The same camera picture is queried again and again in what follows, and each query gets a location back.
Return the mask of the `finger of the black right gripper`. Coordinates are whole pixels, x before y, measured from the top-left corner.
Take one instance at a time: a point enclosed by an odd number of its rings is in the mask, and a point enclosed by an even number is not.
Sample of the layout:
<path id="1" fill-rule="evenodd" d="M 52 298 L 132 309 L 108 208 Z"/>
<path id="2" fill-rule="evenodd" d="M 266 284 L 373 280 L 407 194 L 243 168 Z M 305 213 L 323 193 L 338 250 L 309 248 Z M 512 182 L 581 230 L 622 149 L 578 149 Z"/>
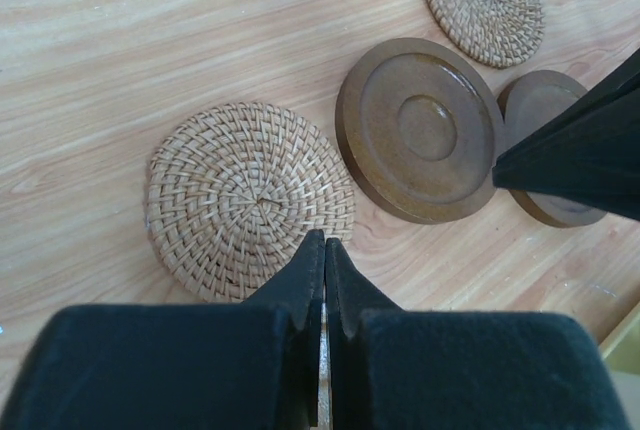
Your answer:
<path id="1" fill-rule="evenodd" d="M 639 53 L 497 158 L 498 188 L 639 219 Z"/>

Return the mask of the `brown ceramic coaster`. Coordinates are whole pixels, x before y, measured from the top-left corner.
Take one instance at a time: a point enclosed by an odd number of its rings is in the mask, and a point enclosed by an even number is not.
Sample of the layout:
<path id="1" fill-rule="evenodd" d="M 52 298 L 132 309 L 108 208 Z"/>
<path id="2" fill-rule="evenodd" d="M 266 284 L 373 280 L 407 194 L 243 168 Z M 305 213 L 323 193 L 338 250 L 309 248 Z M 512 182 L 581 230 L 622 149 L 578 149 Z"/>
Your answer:
<path id="1" fill-rule="evenodd" d="M 572 77 L 553 70 L 529 72 L 500 94 L 507 146 L 512 147 L 553 120 L 587 93 Z M 536 220 L 556 228 L 594 224 L 606 213 L 559 197 L 512 190 L 514 200 Z"/>
<path id="2" fill-rule="evenodd" d="M 461 56 L 419 38 L 384 41 L 345 77 L 338 146 L 364 194 L 419 224 L 466 218 L 493 197 L 505 146 L 493 92 Z"/>

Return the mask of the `woven rattan coaster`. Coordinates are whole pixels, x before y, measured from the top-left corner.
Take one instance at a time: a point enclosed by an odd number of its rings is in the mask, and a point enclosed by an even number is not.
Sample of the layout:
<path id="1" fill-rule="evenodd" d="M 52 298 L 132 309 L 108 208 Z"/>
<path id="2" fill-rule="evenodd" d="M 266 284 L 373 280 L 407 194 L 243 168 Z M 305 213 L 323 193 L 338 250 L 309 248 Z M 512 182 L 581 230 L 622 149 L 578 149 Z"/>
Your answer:
<path id="1" fill-rule="evenodd" d="M 306 234 L 352 237 L 356 203 L 338 150 L 278 106 L 227 103 L 180 123 L 147 166 L 145 217 L 159 261 L 206 302 L 239 302 Z"/>
<path id="2" fill-rule="evenodd" d="M 432 16 L 463 53 L 504 69 L 540 48 L 545 22 L 541 0 L 426 0 Z"/>

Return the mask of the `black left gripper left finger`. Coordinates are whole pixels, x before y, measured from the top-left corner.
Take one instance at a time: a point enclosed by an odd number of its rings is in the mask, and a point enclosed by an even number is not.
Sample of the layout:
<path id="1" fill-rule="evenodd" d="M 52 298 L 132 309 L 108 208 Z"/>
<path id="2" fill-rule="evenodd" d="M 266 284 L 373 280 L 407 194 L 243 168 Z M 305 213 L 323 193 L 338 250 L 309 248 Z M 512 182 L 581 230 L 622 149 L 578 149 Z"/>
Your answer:
<path id="1" fill-rule="evenodd" d="M 308 429 L 318 422 L 325 237 L 234 304 L 77 305 L 22 363 L 5 429 Z"/>

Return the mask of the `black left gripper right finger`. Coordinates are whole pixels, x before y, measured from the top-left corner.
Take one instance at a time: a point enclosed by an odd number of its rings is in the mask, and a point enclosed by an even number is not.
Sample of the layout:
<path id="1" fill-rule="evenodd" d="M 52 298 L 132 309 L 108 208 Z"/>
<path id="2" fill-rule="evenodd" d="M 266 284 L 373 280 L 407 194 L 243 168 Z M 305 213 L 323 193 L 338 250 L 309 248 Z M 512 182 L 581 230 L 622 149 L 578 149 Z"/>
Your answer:
<path id="1" fill-rule="evenodd" d="M 626 429 L 590 335 L 557 313 L 407 311 L 329 239 L 337 429 Z"/>

